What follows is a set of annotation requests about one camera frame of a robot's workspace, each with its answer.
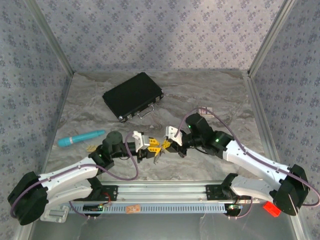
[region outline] blue patterned wall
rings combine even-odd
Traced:
[[[297,1],[253,79],[280,159],[302,166],[320,190],[319,0]],[[320,239],[320,209],[307,212]]]
[[[37,0],[75,72],[248,69],[284,0]]]
[[[18,222],[7,197],[41,169],[69,80],[24,2],[0,8],[0,239],[10,240]]]

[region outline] gray marble floor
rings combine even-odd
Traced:
[[[263,154],[253,111],[244,86],[242,71],[149,71],[147,74],[164,90],[155,111],[143,119],[134,117],[120,123],[102,99],[104,92],[136,75],[137,72],[75,73],[55,136],[46,172],[80,161],[88,145],[99,145],[105,136],[58,147],[60,138],[94,130],[144,132],[163,141],[166,126],[178,126],[183,116],[197,106],[213,107],[248,148]],[[215,130],[227,131],[215,118],[207,119]],[[253,177],[233,163],[207,156],[191,149],[187,157],[166,153],[154,164],[144,159],[139,165],[139,180],[223,180],[228,173]],[[132,177],[135,168],[130,160],[115,160],[110,170],[121,177]],[[113,181],[106,173],[100,179]]]

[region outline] black bracket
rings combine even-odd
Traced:
[[[31,171],[26,173],[8,196],[10,205],[12,206],[14,204],[23,191],[37,182],[39,182],[39,177],[35,172]],[[22,226],[32,223],[44,213],[46,204],[48,203],[47,190],[46,187],[39,184],[29,190],[28,193],[18,201],[14,208],[14,214]]]
[[[230,188],[232,181],[237,177],[236,173],[229,173],[221,184],[210,184],[205,186],[206,199],[213,200],[250,200],[249,196],[238,196]]]
[[[78,198],[74,201],[101,201],[105,202],[109,200],[117,201],[118,196],[118,186],[117,185],[102,185],[98,178],[95,176],[88,179],[91,184],[92,192],[89,196],[85,198]]]
[[[308,182],[305,170],[299,165],[294,164],[289,170],[293,175],[296,175]],[[270,191],[273,203],[282,212],[295,216],[306,200],[310,189],[300,181],[290,176],[286,176],[286,178],[281,180],[280,183],[281,186],[278,191]]]

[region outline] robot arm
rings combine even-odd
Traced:
[[[143,133],[133,132],[134,142],[128,142],[130,153],[137,157],[152,158],[155,152],[148,149],[153,138]],[[114,158],[128,157],[123,136],[117,131],[110,132],[97,149],[81,161],[57,171],[36,175],[25,174],[8,196],[13,206],[13,216],[21,225],[38,219],[53,206],[76,199],[94,201],[101,194],[102,185],[96,176],[103,173],[97,166],[109,170],[114,166]],[[20,200],[16,201],[30,186],[36,184]]]
[[[229,191],[233,190],[239,196],[247,195],[268,201],[272,200],[282,212],[292,216],[297,215],[310,189],[286,173],[293,174],[307,182],[306,173],[302,167],[296,164],[288,167],[271,161],[246,147],[244,147],[244,152],[231,135],[223,131],[213,131],[207,121],[198,113],[188,116],[185,122],[190,129],[189,134],[181,131],[176,136],[178,129],[172,126],[167,127],[166,136],[169,141],[172,141],[170,147],[167,148],[169,152],[176,152],[181,157],[185,157],[187,149],[201,147],[208,155],[235,163],[261,178],[264,183],[253,179],[244,180],[235,175],[234,179],[228,183]]]
[[[208,155],[235,163],[262,179],[247,179],[230,173],[221,186],[214,187],[218,188],[217,194],[219,197],[222,196],[220,199],[252,196],[273,201],[281,211],[289,215],[295,216],[298,213],[310,189],[285,173],[294,174],[307,181],[305,171],[301,167],[294,165],[289,168],[248,148],[243,152],[231,135],[223,131],[213,131],[198,113],[190,115],[186,123],[190,129],[188,134],[184,131],[176,134],[178,129],[172,126],[166,128],[166,140],[169,143],[165,145],[166,150],[185,157],[188,149],[202,148]],[[158,142],[154,138],[136,131],[132,136],[134,142],[128,143],[128,149],[136,156],[138,163],[143,158],[152,158],[158,153]],[[259,158],[262,163],[275,166],[276,170],[252,159],[246,153]],[[21,225],[26,225],[53,206],[72,200],[96,201],[97,196],[102,194],[102,185],[96,176],[103,173],[101,169],[109,170],[113,167],[114,158],[128,155],[121,133],[113,131],[94,152],[73,165],[39,176],[34,172],[27,173],[8,197],[13,216],[18,218]],[[34,184],[37,186],[21,197],[22,193]],[[208,188],[208,200],[211,193]]]

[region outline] purple cable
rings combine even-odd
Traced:
[[[45,182],[48,182],[48,181],[51,181],[52,179],[55,179],[57,177],[60,177],[64,174],[67,174],[69,172],[72,172],[73,170],[78,170],[79,167],[95,167],[95,168],[98,168],[100,170],[102,170],[103,172],[109,174],[110,176],[118,179],[118,180],[122,180],[122,181],[132,181],[132,180],[136,180],[138,178],[138,175],[139,175],[139,169],[138,169],[138,164],[136,163],[135,159],[134,159],[134,156],[131,154],[130,152],[130,149],[129,149],[129,146],[128,146],[128,138],[130,136],[132,136],[132,132],[129,132],[127,134],[127,136],[125,137],[125,140],[124,140],[124,145],[125,145],[125,148],[126,148],[126,151],[128,153],[128,155],[130,156],[133,164],[134,164],[134,167],[135,167],[135,170],[136,170],[136,174],[134,177],[132,178],[124,178],[124,177],[120,177],[120,176],[117,176],[117,175],[114,175],[113,173],[109,172],[107,169],[103,168],[102,166],[99,166],[99,165],[96,165],[96,164],[93,164],[93,163],[86,163],[86,164],[81,164],[80,166],[75,166],[75,167],[72,167],[70,169],[67,169],[65,171],[62,171],[60,173],[57,173],[56,175],[53,175],[53,176],[50,176],[49,178],[45,178],[45,179],[42,179],[40,181],[37,181],[36,183],[32,184],[31,186],[29,186],[26,190],[24,190],[17,198],[16,200],[13,202],[12,206],[11,206],[11,209],[10,209],[10,215],[11,217],[13,218],[17,218],[17,216],[15,215],[14,213],[14,210],[16,208],[16,205],[17,203],[20,201],[20,199],[27,194],[28,191],[30,191],[31,189],[35,188],[36,186],[42,184],[42,183],[45,183]]]
[[[136,160],[134,159],[134,156],[132,156],[132,154],[130,152],[130,149],[129,149],[129,146],[128,146],[128,138],[130,136],[132,136],[132,134],[133,134],[133,132],[129,132],[126,135],[126,137],[124,139],[124,145],[125,145],[126,152],[128,153],[128,155],[131,158],[131,160],[133,162],[133,165],[135,167],[135,176],[131,177],[131,178],[124,178],[124,177],[120,177],[120,176],[114,175],[113,173],[109,172],[106,169],[103,170],[105,173],[109,174],[110,176],[114,177],[115,179],[122,180],[122,181],[133,181],[133,180],[136,180],[138,178],[138,175],[139,175],[138,164],[136,163]]]
[[[230,218],[233,218],[233,219],[240,219],[240,218],[243,218],[243,217],[245,217],[245,216],[247,216],[249,213],[250,213],[250,211],[251,211],[251,209],[252,209],[252,205],[253,205],[253,202],[254,202],[254,200],[252,199],[252,197],[250,197],[250,206],[249,206],[249,209],[248,209],[248,211],[246,211],[246,213],[245,214],[243,214],[243,215],[241,215],[241,216],[229,216]]]
[[[279,168],[277,168],[277,167],[275,167],[275,166],[273,166],[273,165],[271,165],[271,164],[268,164],[268,163],[262,161],[261,159],[257,158],[256,156],[252,155],[250,152],[247,152],[246,149],[244,148],[244,146],[241,144],[241,142],[240,142],[239,139],[237,138],[237,136],[236,136],[236,135],[234,134],[234,132],[231,130],[231,128],[230,128],[219,116],[217,116],[214,112],[212,112],[212,111],[210,111],[210,110],[208,110],[208,109],[206,109],[206,108],[204,108],[204,107],[196,107],[196,108],[192,109],[190,112],[188,112],[188,113],[183,117],[183,119],[182,119],[182,121],[181,121],[181,123],[180,123],[180,125],[179,125],[179,127],[178,127],[178,130],[177,130],[177,132],[176,132],[176,134],[175,134],[175,137],[178,136],[178,134],[179,134],[179,132],[180,132],[180,130],[181,130],[181,128],[182,128],[182,125],[183,125],[183,123],[186,121],[187,117],[188,117],[193,111],[198,110],[198,109],[205,110],[205,111],[207,111],[208,113],[212,114],[216,119],[218,119],[218,120],[228,129],[228,131],[231,133],[231,135],[233,136],[234,140],[235,140],[236,143],[239,145],[240,149],[241,149],[245,154],[247,154],[249,157],[251,157],[253,160],[256,160],[258,163],[263,164],[263,165],[265,165],[265,166],[267,166],[267,167],[269,167],[269,168],[271,168],[271,169],[273,169],[273,170],[276,170],[276,171],[278,171],[278,172],[280,172],[280,173],[286,174],[286,175],[288,175],[289,177],[291,177],[291,178],[299,181],[300,183],[306,185],[308,188],[310,188],[311,190],[313,190],[313,191],[315,192],[315,194],[317,195],[317,197],[318,197],[318,201],[317,201],[316,203],[313,203],[313,204],[303,204],[303,206],[305,206],[305,207],[317,207],[317,206],[320,206],[320,193],[317,191],[317,189],[316,189],[315,187],[313,187],[310,183],[308,183],[307,181],[301,179],[300,177],[298,177],[298,176],[296,176],[296,175],[294,175],[294,174],[292,174],[292,173],[290,173],[290,172],[286,172],[286,171],[284,171],[284,170],[282,170],[282,169],[279,169]]]
[[[72,205],[71,201],[69,201],[69,204],[70,204],[71,209],[72,209],[76,214],[78,214],[78,215],[80,215],[80,216],[82,216],[82,217],[84,217],[84,218],[86,218],[86,219],[88,218],[88,216],[86,216],[86,215],[78,212],[78,210]]]

